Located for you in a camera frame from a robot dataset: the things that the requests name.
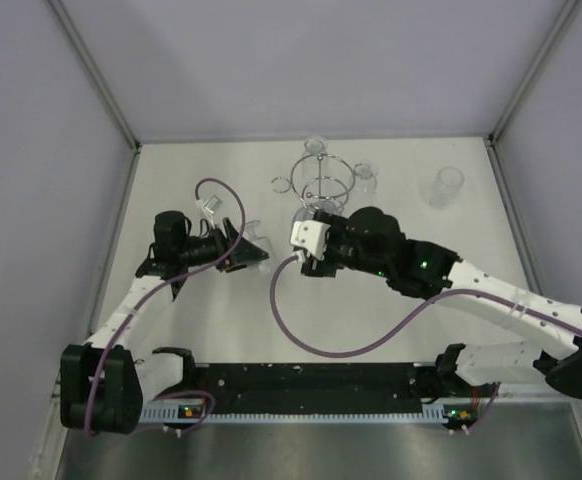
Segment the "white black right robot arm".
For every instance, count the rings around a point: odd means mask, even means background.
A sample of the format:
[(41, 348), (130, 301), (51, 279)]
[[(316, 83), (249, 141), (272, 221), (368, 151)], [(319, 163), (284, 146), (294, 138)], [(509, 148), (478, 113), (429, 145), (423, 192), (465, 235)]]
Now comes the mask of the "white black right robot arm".
[(545, 382), (582, 400), (582, 306), (562, 303), (500, 280), (458, 253), (408, 238), (396, 218), (376, 207), (350, 217), (317, 212), (294, 222), (291, 245), (305, 276), (348, 269), (376, 275), (399, 294), (469, 313), (519, 336), (488, 346), (449, 346), (436, 359), (437, 380), (458, 396), (471, 386)]

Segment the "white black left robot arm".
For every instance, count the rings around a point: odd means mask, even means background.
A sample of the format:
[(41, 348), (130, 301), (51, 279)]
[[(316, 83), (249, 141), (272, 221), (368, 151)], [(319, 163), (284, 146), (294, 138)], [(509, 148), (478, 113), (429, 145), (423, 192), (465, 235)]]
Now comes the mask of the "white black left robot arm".
[(154, 240), (130, 289), (109, 319), (84, 343), (70, 344), (60, 359), (60, 420), (67, 429), (129, 434), (143, 407), (170, 390), (187, 396), (197, 387), (192, 353), (183, 347), (141, 349), (162, 312), (193, 272), (231, 273), (269, 259), (269, 253), (229, 219), (195, 236), (179, 211), (156, 215)]

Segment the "clear ribbed wine glass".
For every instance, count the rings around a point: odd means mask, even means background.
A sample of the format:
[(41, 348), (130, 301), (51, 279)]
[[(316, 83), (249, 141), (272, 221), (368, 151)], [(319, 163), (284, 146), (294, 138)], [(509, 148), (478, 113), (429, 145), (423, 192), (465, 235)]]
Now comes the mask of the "clear ribbed wine glass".
[(378, 185), (378, 170), (370, 161), (356, 163), (353, 167), (353, 188), (364, 194), (374, 194)]

